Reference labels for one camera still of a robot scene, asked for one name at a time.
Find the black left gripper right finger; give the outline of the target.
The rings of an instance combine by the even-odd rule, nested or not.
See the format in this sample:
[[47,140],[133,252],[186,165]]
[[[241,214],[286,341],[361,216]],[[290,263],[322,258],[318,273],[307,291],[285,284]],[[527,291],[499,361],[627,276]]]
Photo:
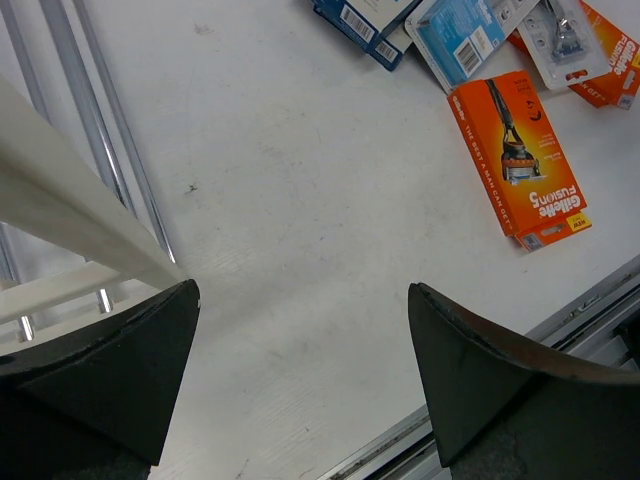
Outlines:
[[441,465],[455,479],[635,479],[639,377],[559,352],[426,284],[411,338]]

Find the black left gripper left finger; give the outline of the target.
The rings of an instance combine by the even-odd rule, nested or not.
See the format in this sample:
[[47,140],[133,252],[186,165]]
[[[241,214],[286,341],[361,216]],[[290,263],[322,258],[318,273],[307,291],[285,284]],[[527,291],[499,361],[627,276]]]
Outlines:
[[145,479],[159,464],[200,312],[194,280],[1,357],[4,479]]

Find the blue Gillette razor blister pack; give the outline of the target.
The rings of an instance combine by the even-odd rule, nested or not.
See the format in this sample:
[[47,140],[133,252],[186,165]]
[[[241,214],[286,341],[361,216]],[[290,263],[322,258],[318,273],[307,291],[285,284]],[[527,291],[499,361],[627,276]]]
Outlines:
[[506,41],[537,0],[423,1],[405,30],[447,93],[468,82]]

